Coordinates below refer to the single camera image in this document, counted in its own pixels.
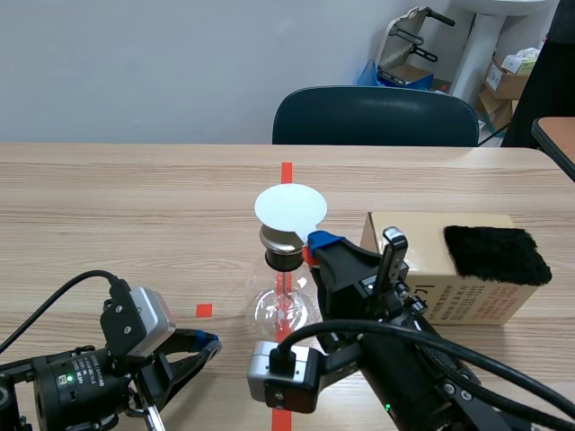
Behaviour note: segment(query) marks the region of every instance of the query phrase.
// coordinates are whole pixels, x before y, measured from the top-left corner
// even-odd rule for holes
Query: floor
[[[481,142],[483,139],[488,137],[490,134],[491,134],[491,132],[489,131],[489,129],[487,127],[483,126],[482,129],[479,131],[479,142]],[[501,146],[501,142],[503,142],[502,137],[492,137],[489,141],[487,141],[482,146]]]

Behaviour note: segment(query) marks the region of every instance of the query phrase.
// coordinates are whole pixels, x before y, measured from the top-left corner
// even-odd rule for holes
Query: blue clamp
[[[315,231],[307,236],[308,248],[314,259],[316,250],[343,240],[345,240],[345,236],[336,236],[325,231]]]
[[[196,340],[194,341],[194,345],[191,348],[192,352],[199,352],[202,348],[207,346],[210,341],[219,340],[217,335],[214,335],[213,339],[209,339],[208,335],[203,330],[198,330],[197,332]]]

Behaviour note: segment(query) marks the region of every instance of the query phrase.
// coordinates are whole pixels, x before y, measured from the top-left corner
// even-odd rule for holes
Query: red tape
[[[196,305],[196,317],[206,319],[212,317],[212,311],[214,309],[211,303],[199,303]]]
[[[294,182],[294,165],[292,162],[281,164],[281,183]],[[283,294],[291,292],[292,275],[289,272],[279,272],[276,278],[276,294],[279,298],[279,309],[284,312],[284,319],[278,321],[276,326],[276,341],[279,343],[289,335],[291,329],[288,321],[289,304]],[[291,431],[291,411],[274,409],[271,412],[271,431]]]

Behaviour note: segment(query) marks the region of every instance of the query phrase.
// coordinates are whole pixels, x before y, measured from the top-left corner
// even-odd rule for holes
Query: red tape line
[[[281,164],[281,183],[290,184],[294,182],[294,165],[292,162],[283,162]],[[292,286],[292,275],[289,272],[279,272],[276,278],[276,294],[290,293]],[[279,320],[276,327],[276,341],[279,343],[289,335],[291,329],[288,321],[288,301],[285,298],[279,298],[279,309],[284,312],[285,319]],[[271,431],[291,431],[291,411],[274,409],[271,412]]]

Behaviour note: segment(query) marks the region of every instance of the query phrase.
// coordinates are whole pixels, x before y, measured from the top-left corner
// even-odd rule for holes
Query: chair backrest
[[[273,144],[477,146],[475,112],[436,92],[316,87],[279,105]]]

